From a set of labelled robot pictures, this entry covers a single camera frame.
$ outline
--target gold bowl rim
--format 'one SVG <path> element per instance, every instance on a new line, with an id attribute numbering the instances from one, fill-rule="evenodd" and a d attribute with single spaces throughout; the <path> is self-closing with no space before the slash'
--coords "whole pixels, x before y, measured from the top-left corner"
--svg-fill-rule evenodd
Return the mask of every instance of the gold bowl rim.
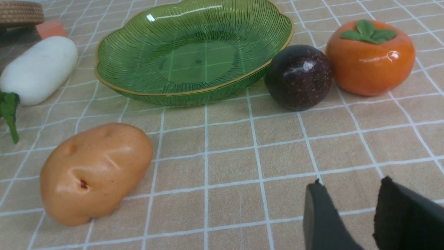
<path id="1" fill-rule="evenodd" d="M 184 2 L 187 2 L 187 1 L 190 1 L 190 0 L 182 0 L 181 2 L 178 2 L 178 3 L 158 5 L 158 6 L 151 7 L 150 9 L 152 10 L 152 9 L 155 9 L 155 8 L 165 7 L 165 6 L 167 6 L 167 5 L 169 5 L 169 6 L 171 6 L 171 7 L 172 7 L 172 6 L 175 6 L 175 5 L 178 6 L 178 5 L 181 5 L 181 4 L 183 4 Z M 294 22 L 293 22 L 293 20 L 292 20 L 291 18 L 289 18 L 287 15 L 285 15 L 285 14 L 282 12 L 282 10 L 277 6 L 276 3 L 272 2 L 271 0 L 265 0 L 265 1 L 268 1 L 269 3 L 271 3 L 271 4 L 277 9 L 277 11 L 279 12 L 279 14 L 280 14 L 281 16 L 286 17 L 286 18 L 290 21 L 290 23 L 291 23 L 291 31 L 290 31 L 289 37 L 287 38 L 287 41 L 284 43 L 284 45 L 282 46 L 282 48 L 279 49 L 279 51 L 281 51 L 281 50 L 285 49 L 285 48 L 288 46 L 288 44 L 290 44 L 290 41 L 292 40 L 292 38 L 293 38 L 293 36 L 294 36 L 294 27 L 295 27 L 295 26 L 294 26 Z M 128 24 L 129 24 L 129 23 L 130 23 L 130 22 L 136 17 L 136 16 L 138 16 L 139 14 L 135 15 L 135 16 L 132 17 L 130 20 L 128 20 L 128 21 L 127 21 L 127 22 L 126 22 L 121 28 L 112 31 L 111 33 L 109 33 L 108 35 L 106 35 L 105 37 L 103 37 L 102 39 L 100 39 L 100 42 L 96 45 L 96 48 L 95 48 L 95 66 L 94 66 L 94 74 L 95 74 L 95 77 L 96 77 L 101 83 L 103 83 L 104 85 L 108 86 L 108 87 L 111 88 L 111 89 L 114 89 L 114 90 L 117 90 L 117 91 L 120 91 L 120 92 L 123 92 L 123 93 L 126 93 L 126 94 L 131 94 L 131 95 L 136 95 L 136 96 L 145 96 L 145 97 L 167 97 L 167 96 L 175 96 L 175 97 L 177 97 L 177 96 L 184 96 L 184 95 L 190 95 L 190 94 L 196 94 L 196 93 L 204 93 L 204 92 L 213 91 L 213 90 L 216 90 L 216 89 L 219 89 L 219 88 L 222 88 L 222 87 L 226 87 L 226 86 L 228 86 L 228 85 L 230 85 L 230 84 L 233 84 L 233 83 L 238 82 L 238 81 L 240 81 L 240 80 L 242 80 L 242 79 L 244 79 L 244 78 L 247 78 L 247 77 L 249 77 L 249 76 L 255 74 L 256 72 L 258 72 L 258 71 L 264 69 L 265 67 L 267 67 L 267 66 L 270 64 L 271 60 L 272 60 L 272 59 L 270 59 L 270 60 L 268 60 L 266 63 L 264 63 L 262 66 L 256 68 L 255 70 L 252 70 L 252 71 L 248 72 L 247 74 L 245 74 L 245 75 L 243 75 L 243 76 L 241 76 L 241 77 L 238 77 L 238 78 L 236 78 L 236 79 L 230 80 L 230 81 L 228 81 L 228 82 L 226 82 L 226 83 L 223 83 L 223 84 L 220 84 L 220 85 L 217 85 L 217 86 L 211 87 L 211 88 L 199 89 L 199 90 L 194 90 L 194 91 L 186 91 L 186 92 L 178 92 L 178 93 L 140 93 L 140 92 L 135 92 L 135 91 L 131 91 L 131 90 L 123 89 L 123 88 L 121 88 L 121 87 L 114 86 L 113 84 L 111 84 L 111 83 L 107 82 L 106 80 L 104 80 L 104 79 L 99 75 L 99 72 L 97 71 L 97 67 L 98 67 L 98 65 L 99 65 L 99 57 L 98 57 L 99 47 L 100 47 L 100 45 L 102 44 L 103 40 L 105 40 L 105 39 L 106 39 L 108 36 L 110 36 L 111 34 L 117 32 L 117 31 L 119 31 L 119 30 L 121 30 L 121 29 L 124 29 L 124 28 L 125 28 L 125 27 L 126 27 L 126 26 L 127 26 L 127 25 L 128 25 Z"/>

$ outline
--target orange sponge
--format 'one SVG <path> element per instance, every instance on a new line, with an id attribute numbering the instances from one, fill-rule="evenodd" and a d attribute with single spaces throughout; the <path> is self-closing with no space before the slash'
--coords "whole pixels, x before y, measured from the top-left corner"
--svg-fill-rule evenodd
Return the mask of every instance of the orange sponge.
<path id="1" fill-rule="evenodd" d="M 48 38 L 50 36 L 64 36 L 68 37 L 65 29 L 58 19 L 53 19 L 48 22 L 36 25 L 37 32 L 42 39 Z"/>

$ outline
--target green plastic bowl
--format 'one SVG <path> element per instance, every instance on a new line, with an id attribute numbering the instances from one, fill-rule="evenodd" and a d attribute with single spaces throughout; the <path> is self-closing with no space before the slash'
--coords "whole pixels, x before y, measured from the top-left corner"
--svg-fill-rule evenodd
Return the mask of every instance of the green plastic bowl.
<path id="1" fill-rule="evenodd" d="M 223 99 L 260 80 L 294 34 L 268 0 L 184 0 L 133 17 L 97 46 L 95 75 L 157 105 Z"/>

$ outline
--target wicker lid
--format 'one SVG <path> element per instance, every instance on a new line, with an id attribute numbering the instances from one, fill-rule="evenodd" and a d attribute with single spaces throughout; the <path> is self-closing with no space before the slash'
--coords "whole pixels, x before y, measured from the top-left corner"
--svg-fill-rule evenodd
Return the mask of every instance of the wicker lid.
<path id="1" fill-rule="evenodd" d="M 36 25 L 44 21 L 42 4 L 0 0 L 0 29 Z"/>

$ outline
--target toy vegetable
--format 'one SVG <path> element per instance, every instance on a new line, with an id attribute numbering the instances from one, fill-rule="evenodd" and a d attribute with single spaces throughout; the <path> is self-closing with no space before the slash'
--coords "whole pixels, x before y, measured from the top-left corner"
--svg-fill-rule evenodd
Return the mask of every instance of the toy vegetable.
<path id="1" fill-rule="evenodd" d="M 109 123 L 60 144 L 40 172 L 48 215 L 66 226 L 111 214 L 142 180 L 153 157 L 148 136 L 122 123 Z"/>
<path id="2" fill-rule="evenodd" d="M 74 70 L 79 53 L 74 42 L 52 36 L 36 43 L 6 66 L 0 76 L 1 116 L 19 141 L 15 126 L 16 107 L 37 105 L 50 97 Z"/>
<path id="3" fill-rule="evenodd" d="M 390 91 L 410 75 L 415 48 L 401 30 L 375 20 L 342 25 L 327 43 L 339 87 L 362 96 Z"/>

